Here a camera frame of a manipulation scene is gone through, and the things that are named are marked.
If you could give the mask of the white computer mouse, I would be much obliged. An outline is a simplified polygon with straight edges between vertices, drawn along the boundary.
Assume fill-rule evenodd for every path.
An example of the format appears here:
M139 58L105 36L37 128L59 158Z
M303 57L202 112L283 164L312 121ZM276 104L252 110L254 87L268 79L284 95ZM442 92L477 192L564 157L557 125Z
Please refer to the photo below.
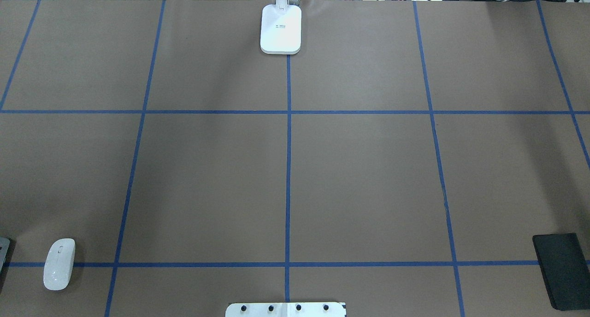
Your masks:
M61 291L68 286L75 251L76 242L74 239L59 239L51 245L43 269L43 284L46 289Z

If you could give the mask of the black mouse pad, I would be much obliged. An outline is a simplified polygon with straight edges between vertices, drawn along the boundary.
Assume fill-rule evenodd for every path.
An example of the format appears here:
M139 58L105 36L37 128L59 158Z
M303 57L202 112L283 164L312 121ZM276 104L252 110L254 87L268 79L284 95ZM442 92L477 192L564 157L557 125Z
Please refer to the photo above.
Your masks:
M533 246L552 308L590 308L590 274L576 233L534 235Z

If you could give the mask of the grey laptop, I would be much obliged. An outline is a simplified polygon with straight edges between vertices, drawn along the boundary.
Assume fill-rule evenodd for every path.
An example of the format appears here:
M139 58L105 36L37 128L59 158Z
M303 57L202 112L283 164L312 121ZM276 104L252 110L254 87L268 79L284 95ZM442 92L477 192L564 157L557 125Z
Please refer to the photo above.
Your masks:
M4 268L10 247L11 240L6 237L0 237L0 272Z

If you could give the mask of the white desk lamp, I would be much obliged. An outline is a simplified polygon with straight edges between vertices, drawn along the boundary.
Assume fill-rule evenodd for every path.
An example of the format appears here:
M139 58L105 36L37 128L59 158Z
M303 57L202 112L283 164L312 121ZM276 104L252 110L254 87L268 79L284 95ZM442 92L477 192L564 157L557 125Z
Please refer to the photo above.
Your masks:
M265 54L294 55L301 50L300 0L275 0L263 8L260 49Z

